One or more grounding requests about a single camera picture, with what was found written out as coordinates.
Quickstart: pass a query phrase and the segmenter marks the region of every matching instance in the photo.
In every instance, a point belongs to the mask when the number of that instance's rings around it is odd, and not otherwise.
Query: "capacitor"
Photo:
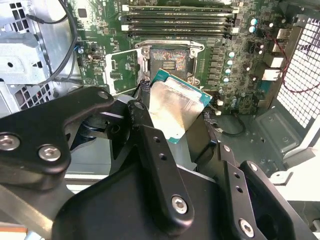
[[[265,45],[262,42],[257,42],[255,45],[260,49],[263,49],[265,47]]]
[[[264,21],[263,24],[268,28],[272,28],[274,26],[274,23],[271,21]]]
[[[256,18],[252,18],[251,21],[250,21],[250,24],[252,26],[257,25],[257,23],[258,23],[258,20]]]
[[[237,98],[236,98],[235,96],[233,96],[233,97],[231,98],[231,102],[232,102],[233,104],[236,104],[236,103],[237,103]]]
[[[256,28],[254,26],[249,27],[249,33],[254,33]]]
[[[261,55],[262,53],[263,53],[263,51],[261,50],[261,48],[260,47],[255,47],[255,49],[254,49],[254,51],[257,53],[257,54],[259,54],[259,55]]]
[[[255,82],[257,80],[257,77],[253,74],[250,74],[249,77],[253,82]]]
[[[235,52],[234,51],[231,51],[231,52],[229,52],[229,54],[228,54],[228,56],[229,56],[229,58],[234,58],[235,57]]]
[[[245,71],[249,72],[249,71],[250,71],[250,66],[249,66],[248,64],[244,64],[244,65],[243,65],[243,69],[244,69]]]
[[[229,65],[229,66],[231,66],[231,65],[233,65],[233,64],[234,64],[234,61],[232,61],[232,60],[228,60],[228,61],[226,61],[226,64],[227,64],[227,65]]]
[[[220,99],[218,99],[218,100],[216,101],[216,104],[217,104],[218,106],[223,106],[223,105],[224,105],[224,101],[221,101]]]

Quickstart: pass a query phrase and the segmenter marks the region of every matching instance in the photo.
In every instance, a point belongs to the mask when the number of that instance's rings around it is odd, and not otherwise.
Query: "bolt hole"
[[[159,154],[159,158],[160,158],[161,160],[167,160],[167,156],[164,155],[163,153],[160,153],[160,154]]]
[[[120,127],[118,125],[113,125],[111,127],[111,133],[112,134],[116,134],[117,132],[119,132],[119,130],[120,130]]]
[[[243,193],[244,193],[244,191],[242,190],[242,188],[241,188],[241,187],[236,186],[235,188],[238,190],[238,192],[239,192],[239,193],[241,193],[241,194],[243,194]]]
[[[135,102],[134,103],[134,105],[138,108],[138,109],[141,109],[141,110],[143,110],[143,109],[145,109],[145,107],[140,103],[140,102]]]
[[[156,143],[160,143],[160,139],[156,136],[153,137],[153,140],[156,142]]]

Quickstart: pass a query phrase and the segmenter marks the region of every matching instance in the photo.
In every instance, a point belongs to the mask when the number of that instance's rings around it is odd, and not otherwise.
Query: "motherboard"
[[[163,69],[212,95],[219,114],[255,114],[281,75],[290,26],[276,0],[69,3],[85,87],[130,93]]]

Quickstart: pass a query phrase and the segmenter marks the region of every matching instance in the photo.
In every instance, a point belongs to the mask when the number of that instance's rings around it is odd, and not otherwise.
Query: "black capacitor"
[[[268,28],[272,28],[274,26],[274,23],[271,21],[264,21],[263,25],[265,25]]]
[[[265,47],[265,45],[262,42],[257,42],[255,45],[260,49],[263,49]]]

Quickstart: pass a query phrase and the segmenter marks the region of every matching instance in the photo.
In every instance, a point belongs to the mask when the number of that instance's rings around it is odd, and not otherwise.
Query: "screw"
[[[173,208],[179,213],[179,214],[185,214],[188,210],[187,203],[185,200],[183,200],[179,196],[174,196],[171,199],[171,203]]]
[[[239,220],[239,225],[241,230],[247,235],[249,238],[253,238],[255,236],[255,232],[252,226],[244,219]]]
[[[258,168],[256,167],[256,165],[250,163],[250,167],[252,168],[253,171],[258,171]]]
[[[49,162],[56,161],[61,157],[60,150],[52,145],[41,147],[38,154],[41,159]]]
[[[230,148],[227,146],[227,145],[223,145],[223,148],[227,151],[227,152],[230,152]]]
[[[78,48],[78,54],[83,54],[85,52],[83,47]]]
[[[20,140],[13,135],[1,135],[0,136],[0,150],[12,151],[20,145]]]
[[[98,91],[98,95],[103,99],[108,99],[108,94],[106,94],[104,91]]]

